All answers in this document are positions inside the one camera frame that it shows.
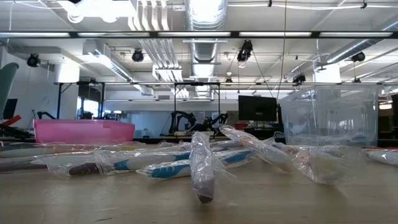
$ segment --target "table surface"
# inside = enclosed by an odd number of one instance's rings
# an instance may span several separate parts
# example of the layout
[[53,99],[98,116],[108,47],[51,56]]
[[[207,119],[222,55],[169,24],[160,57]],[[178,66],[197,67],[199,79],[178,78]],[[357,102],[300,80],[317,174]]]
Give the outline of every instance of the table surface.
[[230,169],[239,180],[221,181],[210,205],[196,199],[189,177],[17,171],[0,174],[0,222],[397,223],[398,169],[371,161],[363,169],[334,187],[255,160]]

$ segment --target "red object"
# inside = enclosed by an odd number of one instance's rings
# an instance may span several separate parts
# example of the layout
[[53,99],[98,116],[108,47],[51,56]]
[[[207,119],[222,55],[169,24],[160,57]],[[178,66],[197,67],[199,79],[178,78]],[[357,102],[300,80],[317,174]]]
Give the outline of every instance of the red object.
[[17,116],[15,116],[15,117],[9,119],[8,121],[2,123],[2,125],[4,125],[4,126],[10,126],[10,125],[16,123],[17,121],[19,121],[20,119],[22,119],[21,116],[17,115]]
[[136,126],[111,120],[36,119],[36,142],[117,144],[132,141]]
[[235,129],[236,130],[243,130],[247,126],[248,126],[248,124],[235,124]]

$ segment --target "ceiling light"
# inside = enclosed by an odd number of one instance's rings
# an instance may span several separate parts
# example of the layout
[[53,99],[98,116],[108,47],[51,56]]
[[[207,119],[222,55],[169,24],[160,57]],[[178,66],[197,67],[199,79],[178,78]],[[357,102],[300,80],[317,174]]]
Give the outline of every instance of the ceiling light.
[[309,37],[311,32],[240,32],[240,37]]
[[130,83],[120,83],[120,82],[107,82],[105,85],[131,85]]
[[230,32],[159,32],[160,37],[229,37]]
[[149,37],[148,32],[78,32],[79,37]]
[[172,83],[172,82],[157,82],[157,83],[142,82],[139,84],[141,84],[141,85],[174,85],[174,83]]
[[320,37],[389,37],[392,32],[321,32]]
[[226,44],[227,40],[182,40],[184,44]]
[[388,110],[392,108],[392,105],[391,104],[380,105],[379,108],[380,110]]
[[67,32],[0,32],[0,38],[70,37]]

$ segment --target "wall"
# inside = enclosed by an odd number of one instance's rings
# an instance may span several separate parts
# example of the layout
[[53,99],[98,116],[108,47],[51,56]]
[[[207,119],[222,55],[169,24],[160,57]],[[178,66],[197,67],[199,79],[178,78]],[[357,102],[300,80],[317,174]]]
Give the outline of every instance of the wall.
[[[33,112],[47,111],[51,115],[57,115],[58,86],[54,85],[55,74],[46,68],[31,68],[26,60],[22,60],[7,53],[4,48],[1,51],[1,66],[7,63],[17,62],[19,69],[12,83],[9,98],[17,98],[17,106],[14,115],[21,116],[21,120],[14,127],[32,128]],[[78,87],[71,86],[62,94],[60,118],[74,119],[76,116]]]

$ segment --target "exposed ceiling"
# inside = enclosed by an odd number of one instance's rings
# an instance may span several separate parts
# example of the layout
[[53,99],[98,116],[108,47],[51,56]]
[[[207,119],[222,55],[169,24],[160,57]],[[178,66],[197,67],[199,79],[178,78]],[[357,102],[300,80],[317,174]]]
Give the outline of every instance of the exposed ceiling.
[[[252,1],[240,0],[229,1],[230,5],[237,5],[239,3]],[[284,1],[273,1],[274,4],[284,4]],[[293,6],[308,6],[308,7],[328,7],[339,6],[354,6],[360,5],[362,1],[344,1],[344,0],[317,0],[304,1],[295,0],[287,1],[287,5]],[[398,1],[367,1],[368,4],[398,6]],[[22,1],[21,3],[30,4],[36,7],[44,7],[37,1]],[[80,30],[80,31],[100,31],[100,30],[129,30],[127,25],[127,18],[121,17],[114,23],[103,22],[100,18],[84,18],[79,24],[72,24],[67,19],[67,13],[64,9],[39,9],[26,6],[21,3],[13,3],[13,1],[0,1],[0,29],[9,30],[11,18],[11,30]],[[260,3],[267,4],[268,1],[261,1]],[[60,7],[56,1],[47,1],[45,4],[48,7]],[[186,18],[185,11],[181,11],[183,1],[169,0],[168,5],[168,20],[169,26],[172,30],[185,30]],[[284,29],[284,12],[283,7],[233,7],[229,6],[227,10],[227,19],[225,30],[283,30]],[[375,30],[380,24],[389,20],[390,18],[398,16],[397,8],[371,8],[366,9],[341,9],[341,10],[298,10],[287,9],[287,30]],[[259,68],[264,74],[267,81],[278,82],[280,76],[288,75],[289,72],[300,65],[305,60],[314,57],[316,54],[330,54],[335,50],[341,48],[352,40],[349,39],[322,39],[319,40],[319,51],[317,50],[317,41],[315,39],[294,40],[287,39],[285,41],[284,52],[284,67],[282,70],[282,49],[284,41],[282,39],[255,39],[252,40],[256,58],[252,55],[244,68],[238,69],[238,64],[234,59],[237,50],[243,43],[243,40],[229,39],[228,43],[221,44],[218,54],[218,62],[221,65],[216,65],[215,76],[223,82],[226,78],[226,72],[232,73],[234,82],[238,79],[241,82],[255,82],[263,81]],[[16,46],[21,47],[59,47],[68,53],[76,56],[83,62],[87,62],[85,55],[82,55],[82,45],[84,40],[16,40],[11,42]],[[131,75],[136,76],[138,80],[154,81],[152,75],[152,62],[146,55],[143,62],[134,63],[131,60],[131,55],[134,49],[142,47],[138,40],[102,40],[102,43],[107,44],[112,50],[112,58],[117,60],[120,64],[131,72]],[[183,69],[183,77],[189,78],[191,73],[191,62],[189,45],[182,43],[180,39],[173,40],[175,53],[179,64]],[[364,53],[367,58],[376,57],[398,46],[398,40],[383,40],[382,42],[366,49]],[[352,63],[341,62],[340,71],[341,79],[349,80],[354,77],[354,72],[357,75],[373,72],[382,67],[393,64],[398,59],[398,51],[391,52],[388,55],[378,58],[375,61],[369,62],[366,65],[358,67],[357,69],[350,69],[353,67]],[[95,63],[88,63],[85,66],[91,72],[85,72],[82,76],[90,76],[96,74],[97,78],[103,78],[107,81],[115,81],[117,78],[114,73],[109,71],[105,66]],[[381,76],[372,77],[367,81],[379,81],[385,77],[397,75],[396,70],[391,70],[389,73]]]

